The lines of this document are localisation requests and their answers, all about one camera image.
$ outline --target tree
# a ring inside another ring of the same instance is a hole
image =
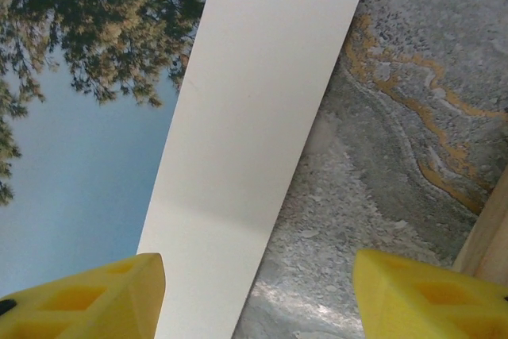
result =
[[[161,106],[163,71],[179,89],[205,0],[0,0],[0,205],[13,197],[5,180],[21,156],[9,121],[44,101],[37,75],[57,70],[57,50],[70,86],[100,104],[118,96]],[[18,85],[6,81],[11,72]]]

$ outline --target stone surface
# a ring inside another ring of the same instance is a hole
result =
[[[507,15],[360,1],[234,338],[362,338],[358,248],[452,263],[508,162]]]

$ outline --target sky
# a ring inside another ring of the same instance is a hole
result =
[[[177,100],[165,76],[159,109],[99,106],[65,64],[39,79],[47,101],[12,124],[23,157],[0,207],[0,297],[136,254]]]

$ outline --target wooden frame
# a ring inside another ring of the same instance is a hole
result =
[[[453,270],[508,286],[508,168],[468,236]]]

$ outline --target white board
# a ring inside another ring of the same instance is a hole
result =
[[[139,252],[158,338],[231,337],[358,0],[207,0]]]

